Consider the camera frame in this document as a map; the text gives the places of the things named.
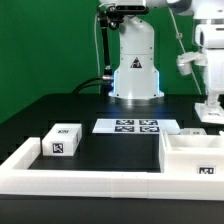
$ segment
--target white plastic frame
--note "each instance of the white plastic frame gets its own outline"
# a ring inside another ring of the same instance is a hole
[[[40,153],[29,138],[0,166],[0,194],[224,200],[223,176],[27,170]]]

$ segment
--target green backdrop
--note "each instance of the green backdrop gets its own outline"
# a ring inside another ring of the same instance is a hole
[[[0,0],[0,122],[45,94],[70,93],[97,76],[94,17],[98,4],[98,0]],[[176,18],[186,50],[194,50],[192,18]],[[155,66],[160,71],[161,90],[198,94],[192,77],[181,77],[177,70],[181,49],[168,9],[153,9],[143,19],[155,29]],[[101,46],[99,27],[97,33]],[[115,69],[118,32],[110,31],[109,40]],[[100,59],[102,69],[102,47]],[[197,78],[203,88],[199,74]],[[85,91],[96,92],[92,88]]]

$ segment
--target warning label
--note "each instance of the warning label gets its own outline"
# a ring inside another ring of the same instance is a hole
[[[138,58],[135,58],[134,62],[131,65],[131,68],[142,68],[142,65]]]

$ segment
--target white cube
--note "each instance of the white cube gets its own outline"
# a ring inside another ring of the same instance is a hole
[[[81,124],[55,124],[42,141],[43,155],[73,156],[81,138]]]

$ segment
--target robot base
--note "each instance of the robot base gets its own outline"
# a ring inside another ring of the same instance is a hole
[[[224,124],[224,110],[221,106],[211,108],[206,104],[195,103],[195,110],[202,122]]]
[[[164,95],[160,97],[155,97],[147,100],[143,99],[123,99],[118,97],[110,96],[110,102],[122,105],[129,105],[129,106],[147,106],[152,104],[160,104],[164,102]]]

